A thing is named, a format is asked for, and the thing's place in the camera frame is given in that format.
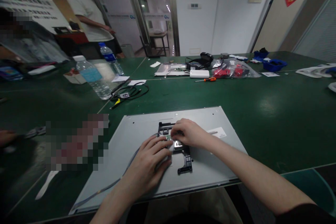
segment black plastic bracket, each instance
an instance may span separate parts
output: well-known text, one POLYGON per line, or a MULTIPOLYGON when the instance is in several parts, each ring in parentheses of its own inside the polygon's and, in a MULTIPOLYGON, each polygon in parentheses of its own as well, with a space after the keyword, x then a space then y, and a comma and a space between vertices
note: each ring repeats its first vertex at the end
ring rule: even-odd
POLYGON ((181 173, 192 172, 193 166, 191 164, 191 156, 190 156, 190 149, 187 146, 184 150, 182 150, 184 155, 184 166, 182 168, 177 169, 177 174, 180 175, 181 173))
MULTIPOLYGON (((157 136, 168 135, 169 130, 175 125, 172 123, 162 123, 159 122, 159 129, 157 131, 157 136)), ((179 141, 174 141, 174 151, 173 154, 176 153, 183 153, 184 156, 184 166, 177 169, 177 174, 180 175, 181 173, 192 172, 193 166, 191 164, 191 156, 190 156, 190 149, 189 146, 180 143, 179 141)))

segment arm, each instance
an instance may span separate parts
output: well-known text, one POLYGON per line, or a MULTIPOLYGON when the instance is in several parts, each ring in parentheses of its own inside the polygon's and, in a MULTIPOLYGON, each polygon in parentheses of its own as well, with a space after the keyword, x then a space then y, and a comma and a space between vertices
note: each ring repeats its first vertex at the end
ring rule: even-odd
POLYGON ((152 136, 143 142, 127 172, 105 197, 90 223, 118 223, 128 207, 157 186, 171 163, 166 160, 156 168, 163 158, 172 154, 165 147, 173 141, 163 141, 165 139, 152 136))
POLYGON ((173 126, 171 135, 186 145, 206 149, 222 160, 275 215, 298 205, 315 204, 301 190, 279 174, 252 157, 210 135, 195 122, 181 119, 173 126), (184 136, 176 135, 182 131, 184 136))
POLYGON ((76 15, 76 17, 79 19, 80 22, 82 22, 84 24, 87 24, 87 25, 90 25, 90 26, 94 26, 94 27, 98 27, 98 28, 102 28, 102 29, 104 29, 104 30, 106 30, 106 31, 108 31, 109 33, 112 33, 112 34, 115 33, 112 30, 112 28, 110 28, 107 25, 97 23, 97 22, 92 21, 91 19, 89 19, 89 18, 87 18, 85 16, 82 16, 82 15, 76 15))

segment white plastic part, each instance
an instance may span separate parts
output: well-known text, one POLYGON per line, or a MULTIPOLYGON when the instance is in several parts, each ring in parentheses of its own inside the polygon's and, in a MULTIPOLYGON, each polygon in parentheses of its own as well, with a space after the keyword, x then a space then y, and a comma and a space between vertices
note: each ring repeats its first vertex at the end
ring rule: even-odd
POLYGON ((39 74, 42 74, 44 72, 48 72, 50 70, 53 70, 55 69, 56 67, 53 66, 53 65, 50 65, 50 66, 43 66, 41 68, 37 68, 37 69, 34 69, 33 71, 30 71, 28 72, 29 75, 39 75, 39 74))
POLYGON ((190 78, 209 78, 208 70, 190 70, 190 78))
POLYGON ((328 65, 318 65, 309 68, 303 68, 296 71, 297 74, 302 74, 315 79, 320 79, 322 77, 331 78, 332 76, 325 73, 329 68, 336 67, 335 63, 328 63, 328 65))
POLYGON ((334 91, 336 93, 336 82, 334 83, 330 83, 328 88, 330 88, 330 90, 334 91))
POLYGON ((42 186, 41 190, 38 192, 38 194, 36 195, 35 200, 39 200, 40 198, 42 198, 42 196, 44 195, 44 193, 46 192, 48 185, 50 184, 50 182, 52 181, 52 179, 56 176, 56 174, 59 171, 51 171, 49 172, 49 175, 47 177, 46 182, 44 183, 44 185, 42 186))
POLYGON ((86 58, 83 55, 74 56, 73 59, 77 62, 86 60, 86 58))

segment desk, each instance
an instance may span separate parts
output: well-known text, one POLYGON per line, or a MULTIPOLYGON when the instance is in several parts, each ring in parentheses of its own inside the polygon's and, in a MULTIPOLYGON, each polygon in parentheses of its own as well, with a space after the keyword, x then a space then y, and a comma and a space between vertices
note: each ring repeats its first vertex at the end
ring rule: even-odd
POLYGON ((165 32, 162 32, 162 33, 160 33, 160 34, 150 33, 150 34, 149 34, 149 37, 150 37, 150 39, 152 40, 152 43, 154 44, 154 49, 159 48, 159 49, 163 50, 163 51, 164 51, 164 55, 167 57, 166 48, 169 49, 168 32, 165 31, 165 32), (163 41, 163 38, 164 38, 165 36, 167 36, 168 47, 165 47, 165 45, 164 45, 165 42, 163 41), (162 46, 163 46, 163 47, 156 47, 156 45, 155 45, 155 39, 156 39, 156 38, 162 40, 162 46))
MULTIPOLYGON (((252 54, 239 55, 252 58, 252 54)), ((151 64, 170 60, 184 63, 184 57, 118 60, 132 79, 147 79, 150 90, 145 96, 126 101, 113 111, 88 84, 68 83, 62 76, 63 71, 70 68, 65 65, 64 69, 35 81, 3 83, 1 96, 10 101, 4 103, 5 106, 0 105, 0 126, 24 133, 45 121, 64 120, 69 122, 68 127, 77 127, 88 113, 100 111, 110 114, 111 126, 104 136, 104 141, 109 142, 125 114, 220 105, 248 154, 274 171, 282 174, 336 163, 336 115, 332 113, 336 109, 336 95, 327 88, 335 80, 313 79, 295 73, 297 69, 325 62, 289 52, 272 52, 269 58, 288 63, 280 77, 223 79, 213 83, 194 82, 189 77, 168 76, 162 80, 154 77, 157 67, 151 68, 151 64)), ((258 72, 264 71, 261 64, 249 65, 258 72)), ((45 136, 34 140, 32 161, 20 170, 24 173, 12 171, 15 173, 9 176, 12 183, 5 183, 9 208, 20 201, 8 217, 17 223, 67 215, 91 174, 90 171, 59 173, 45 195, 35 201, 47 172, 43 164, 45 136)))

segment white t-shirt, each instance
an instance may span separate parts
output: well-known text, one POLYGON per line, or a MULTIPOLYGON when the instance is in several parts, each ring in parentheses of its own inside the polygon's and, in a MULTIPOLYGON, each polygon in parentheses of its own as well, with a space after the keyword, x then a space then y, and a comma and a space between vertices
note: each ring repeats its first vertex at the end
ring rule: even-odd
MULTIPOLYGON (((105 24, 103 14, 95 4, 93 0, 68 0, 70 6, 72 7, 75 15, 81 15, 91 19, 100 24, 105 24)), ((108 31, 87 25, 81 22, 82 28, 84 30, 87 39, 90 42, 105 42, 114 39, 114 37, 108 31)))

